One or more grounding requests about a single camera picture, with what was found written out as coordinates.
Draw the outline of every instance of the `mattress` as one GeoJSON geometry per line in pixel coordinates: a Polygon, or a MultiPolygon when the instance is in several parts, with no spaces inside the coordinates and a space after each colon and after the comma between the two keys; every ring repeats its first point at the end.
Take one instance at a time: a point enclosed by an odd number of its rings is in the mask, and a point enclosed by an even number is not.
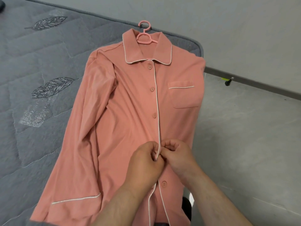
{"type": "MultiPolygon", "coordinates": [[[[60,153],[88,56],[98,47],[122,41],[130,28],[142,29],[136,23],[44,3],[3,1],[0,225],[46,225],[29,217],[60,153]]],[[[173,45],[203,56],[198,42],[164,33],[173,45]]]]}

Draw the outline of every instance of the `sleeve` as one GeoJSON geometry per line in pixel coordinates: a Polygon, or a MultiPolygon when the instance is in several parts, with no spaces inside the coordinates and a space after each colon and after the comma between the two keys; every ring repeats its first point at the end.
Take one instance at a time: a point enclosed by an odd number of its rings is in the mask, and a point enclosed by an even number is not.
{"type": "Polygon", "coordinates": [[[100,211],[95,124],[116,87],[113,64],[91,53],[66,127],[62,149],[30,218],[55,225],[89,225],[100,211]]]}

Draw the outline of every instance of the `pink plastic hanger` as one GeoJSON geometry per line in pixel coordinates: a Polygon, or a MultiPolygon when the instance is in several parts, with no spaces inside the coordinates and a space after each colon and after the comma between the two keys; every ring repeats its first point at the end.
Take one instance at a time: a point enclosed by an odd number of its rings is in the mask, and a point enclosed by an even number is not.
{"type": "Polygon", "coordinates": [[[151,28],[150,22],[148,22],[147,20],[142,20],[142,21],[140,21],[139,24],[138,24],[139,27],[141,26],[141,23],[148,23],[149,26],[148,26],[147,29],[144,29],[143,32],[141,32],[141,33],[139,33],[139,34],[137,35],[137,38],[136,38],[136,39],[137,39],[137,42],[138,42],[139,44],[151,44],[152,42],[158,43],[158,41],[155,41],[155,40],[152,39],[152,37],[151,37],[150,34],[146,33],[146,31],[150,30],[150,28],[151,28]],[[138,39],[139,39],[139,37],[142,36],[142,35],[148,36],[148,37],[150,38],[150,40],[149,40],[148,42],[139,41],[138,39]]]}

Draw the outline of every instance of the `black feather pattern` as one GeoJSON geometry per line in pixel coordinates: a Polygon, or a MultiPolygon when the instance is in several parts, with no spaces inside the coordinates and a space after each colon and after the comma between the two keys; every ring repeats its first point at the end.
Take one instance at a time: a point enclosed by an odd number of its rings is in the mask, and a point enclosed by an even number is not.
{"type": "Polygon", "coordinates": [[[29,27],[25,29],[33,29],[35,31],[41,31],[44,29],[53,28],[55,26],[60,25],[64,20],[66,20],[66,18],[67,18],[66,16],[54,16],[54,17],[46,18],[37,21],[33,27],[29,27]]]}
{"type": "Polygon", "coordinates": [[[52,79],[47,82],[44,86],[40,86],[32,92],[32,98],[48,98],[52,95],[57,94],[66,87],[70,86],[76,79],[68,77],[60,77],[52,79]]]}

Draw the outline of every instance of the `chest pocket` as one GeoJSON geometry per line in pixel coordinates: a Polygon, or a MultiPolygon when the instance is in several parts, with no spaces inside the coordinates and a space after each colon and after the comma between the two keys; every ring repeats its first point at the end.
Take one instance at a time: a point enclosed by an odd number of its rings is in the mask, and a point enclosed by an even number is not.
{"type": "Polygon", "coordinates": [[[198,107],[202,102],[202,95],[192,81],[168,83],[168,93],[174,108],[198,107]]]}

